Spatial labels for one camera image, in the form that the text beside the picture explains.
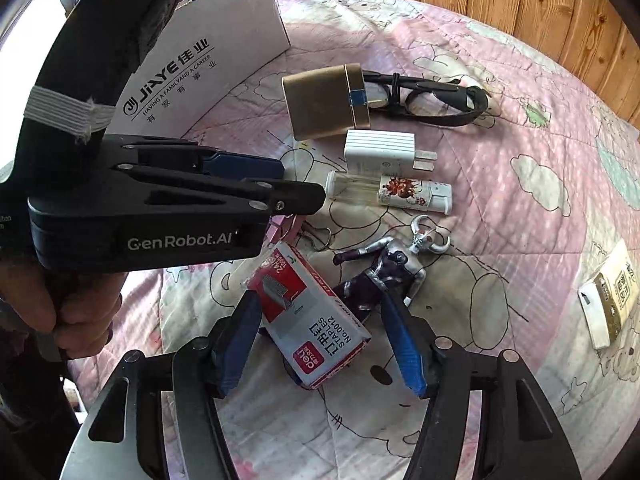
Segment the person's left hand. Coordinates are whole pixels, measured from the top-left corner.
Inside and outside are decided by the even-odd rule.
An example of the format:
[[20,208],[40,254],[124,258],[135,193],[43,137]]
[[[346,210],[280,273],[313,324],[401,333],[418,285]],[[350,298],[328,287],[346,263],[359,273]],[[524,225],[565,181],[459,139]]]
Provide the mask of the person's left hand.
[[38,264],[4,262],[1,298],[28,327],[51,334],[70,359],[88,358],[111,340],[126,278],[126,273],[84,276],[57,308]]

